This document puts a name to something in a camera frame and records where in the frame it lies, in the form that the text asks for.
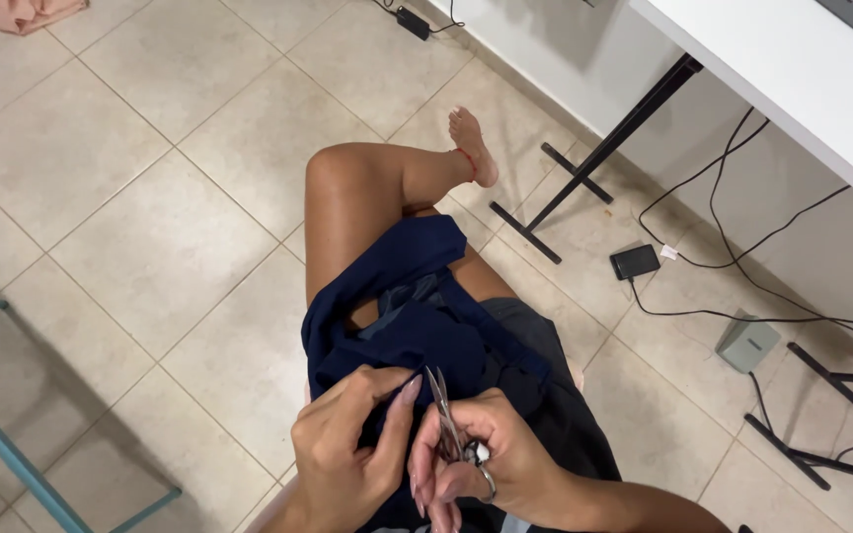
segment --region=white wall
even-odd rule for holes
[[[444,12],[445,0],[430,0]],[[493,52],[604,137],[669,68],[680,50],[626,5],[601,0],[459,0],[457,20]],[[718,156],[749,104],[704,70],[620,151],[669,188]],[[750,117],[747,132],[761,123]],[[712,222],[715,173],[678,191]],[[731,156],[716,208],[747,248],[844,180],[774,125]],[[853,190],[800,217],[752,256],[829,316],[853,318]]]

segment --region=tiled floor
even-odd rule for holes
[[[756,533],[853,533],[853,478],[819,491],[742,416],[752,384],[712,354],[726,322],[634,306],[608,254],[648,242],[657,193],[600,169],[539,229],[555,266],[486,207],[527,221],[568,179],[539,150],[589,150],[447,35],[421,42],[367,0],[92,0],[26,38],[0,34],[0,424],[89,524],[106,531],[166,490],[141,532],[241,530],[295,475],[302,404],[302,174],[347,140],[450,148],[446,113],[479,116],[502,169],[456,188],[452,214],[515,291],[555,321],[626,479]],[[649,223],[717,260],[678,208]],[[727,271],[667,261],[649,307],[788,309]],[[832,368],[853,345],[779,327]],[[853,407],[783,347],[757,373],[776,430],[830,455]],[[0,533],[57,525],[0,462]]]

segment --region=navy blue fabric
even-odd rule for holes
[[[439,368],[450,399],[498,386],[523,417],[539,406],[551,365],[517,341],[453,278],[446,265],[462,258],[465,246],[466,237],[449,216],[405,218],[317,293],[302,322],[313,400],[367,363],[410,368],[415,376],[425,366]],[[367,330],[349,334],[345,318],[371,298],[378,298],[382,317]],[[501,364],[490,370],[491,352]],[[417,422],[411,435],[432,402],[424,385],[414,402]],[[376,444],[387,403],[371,413],[359,446]],[[361,531],[422,523],[408,487],[405,479]]]

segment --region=ring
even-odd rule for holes
[[[482,472],[482,475],[486,476],[486,481],[489,482],[489,499],[482,500],[480,498],[480,502],[492,503],[492,501],[496,499],[496,482],[492,480],[492,476],[489,475],[489,470],[485,469],[485,466],[479,465],[477,467],[480,469],[480,472]]]

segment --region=red string anklet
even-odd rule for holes
[[[473,156],[466,153],[466,151],[462,148],[457,148],[456,150],[451,150],[451,151],[452,152],[462,152],[463,155],[466,156],[466,159],[469,159],[469,166],[473,167],[473,177],[471,177],[469,179],[469,183],[472,183],[473,181],[475,181],[476,180],[476,171],[478,170],[478,168],[476,167],[476,163],[473,162]]]

